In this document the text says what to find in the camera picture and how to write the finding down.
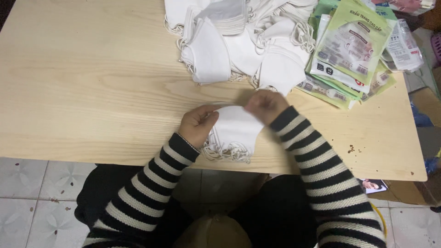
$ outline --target striped sleeve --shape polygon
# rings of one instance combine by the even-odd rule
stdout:
[[[385,237],[357,179],[294,107],[270,125],[300,168],[318,222],[320,248],[385,248]]]
[[[182,170],[194,163],[199,152],[179,134],[119,190],[98,219],[84,248],[143,248],[155,230]]]

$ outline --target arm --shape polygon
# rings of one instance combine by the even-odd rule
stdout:
[[[199,155],[219,114],[217,106],[201,106],[186,113],[178,133],[108,203],[83,244],[84,248],[143,248],[155,230],[173,189]]]
[[[380,223],[357,179],[305,117],[282,95],[262,90],[245,109],[269,125],[297,161],[318,221],[320,248],[386,247]]]

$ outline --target tile floor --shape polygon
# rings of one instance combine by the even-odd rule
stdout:
[[[88,228],[76,196],[94,164],[0,158],[0,248],[79,248]],[[256,192],[258,173],[185,169],[173,195],[192,216],[226,213]],[[388,248],[441,248],[441,215],[426,206],[372,199]]]

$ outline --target light wood table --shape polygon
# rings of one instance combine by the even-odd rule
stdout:
[[[0,156],[143,165],[186,111],[245,103],[253,93],[246,81],[192,82],[163,19],[162,0],[17,0],[0,33]],[[299,90],[288,99],[355,176],[426,180],[404,80],[396,78],[350,111]],[[299,172],[269,130],[251,164],[200,156],[193,167]]]

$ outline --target hand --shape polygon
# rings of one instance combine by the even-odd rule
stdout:
[[[282,94],[269,90],[258,90],[244,108],[268,126],[289,106]]]
[[[185,113],[178,133],[193,147],[201,147],[219,118],[219,113],[214,112],[219,108],[216,105],[203,105]]]

